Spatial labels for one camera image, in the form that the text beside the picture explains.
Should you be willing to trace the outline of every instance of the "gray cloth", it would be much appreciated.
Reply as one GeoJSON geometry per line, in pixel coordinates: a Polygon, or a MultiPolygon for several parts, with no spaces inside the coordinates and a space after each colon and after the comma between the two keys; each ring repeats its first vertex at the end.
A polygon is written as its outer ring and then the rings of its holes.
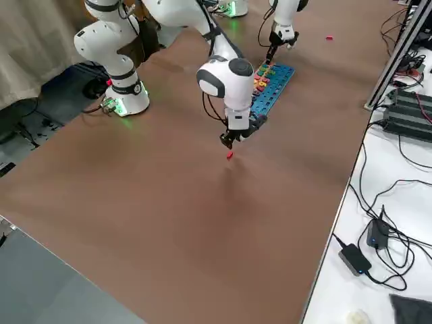
{"type": "Polygon", "coordinates": [[[83,58],[74,35],[90,23],[84,0],[2,0],[0,109],[37,97],[41,86],[83,58]]]}
{"type": "Polygon", "coordinates": [[[396,324],[431,324],[432,303],[426,300],[390,295],[396,324]]]}

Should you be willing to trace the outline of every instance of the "metal frame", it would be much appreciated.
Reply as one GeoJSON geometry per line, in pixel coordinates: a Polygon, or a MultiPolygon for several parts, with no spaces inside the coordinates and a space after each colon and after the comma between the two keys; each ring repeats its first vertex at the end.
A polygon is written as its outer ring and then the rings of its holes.
{"type": "Polygon", "coordinates": [[[375,85],[372,95],[364,105],[366,109],[372,110],[373,107],[378,104],[381,96],[383,95],[394,73],[396,72],[396,68],[399,66],[402,58],[410,49],[412,42],[416,38],[421,26],[423,26],[431,11],[432,0],[422,0],[420,5],[418,5],[418,8],[415,11],[409,25],[405,28],[405,31],[400,37],[400,40],[396,43],[395,49],[391,54],[391,57],[387,62],[383,73],[379,77],[377,84],[375,85]]]}

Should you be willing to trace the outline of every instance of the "gray curtain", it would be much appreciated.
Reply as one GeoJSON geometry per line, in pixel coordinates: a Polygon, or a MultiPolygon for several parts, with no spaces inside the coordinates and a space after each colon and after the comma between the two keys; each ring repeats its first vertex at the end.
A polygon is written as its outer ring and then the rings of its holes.
{"type": "Polygon", "coordinates": [[[37,97],[41,86],[83,60],[74,35],[91,23],[83,0],[1,0],[0,109],[37,97]]]}

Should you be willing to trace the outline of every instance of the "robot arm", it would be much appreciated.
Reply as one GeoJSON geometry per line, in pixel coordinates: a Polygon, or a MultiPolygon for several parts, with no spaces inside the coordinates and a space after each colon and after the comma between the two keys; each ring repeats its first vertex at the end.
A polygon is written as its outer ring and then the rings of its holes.
{"type": "Polygon", "coordinates": [[[223,99],[227,131],[224,145],[243,140],[260,128],[266,117],[250,118],[254,69],[208,13],[201,0],[143,0],[152,17],[166,26],[190,26],[209,43],[209,60],[196,73],[201,90],[223,99]]]}
{"type": "Polygon", "coordinates": [[[297,42],[299,33],[294,31],[293,19],[296,12],[307,6],[308,0],[269,0],[271,10],[267,17],[275,13],[270,32],[270,47],[266,56],[266,63],[270,63],[279,46],[287,45],[291,49],[297,42]]]}
{"type": "Polygon", "coordinates": [[[149,105],[149,97],[134,62],[117,53],[139,36],[138,20],[126,11],[120,0],[84,0],[84,4],[98,21],[75,35],[76,50],[106,69],[112,85],[105,96],[114,103],[114,112],[123,117],[144,111],[149,105]]]}

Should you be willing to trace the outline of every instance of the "black power supply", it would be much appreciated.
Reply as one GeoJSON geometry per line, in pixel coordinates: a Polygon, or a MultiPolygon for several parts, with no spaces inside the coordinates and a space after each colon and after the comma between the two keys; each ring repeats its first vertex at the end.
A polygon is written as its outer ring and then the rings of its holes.
{"type": "Polygon", "coordinates": [[[367,245],[382,250],[387,248],[389,241],[389,226],[380,219],[374,219],[367,227],[367,245]]]}
{"type": "Polygon", "coordinates": [[[354,244],[345,245],[339,252],[339,257],[355,276],[362,275],[372,267],[368,259],[354,244]]]}

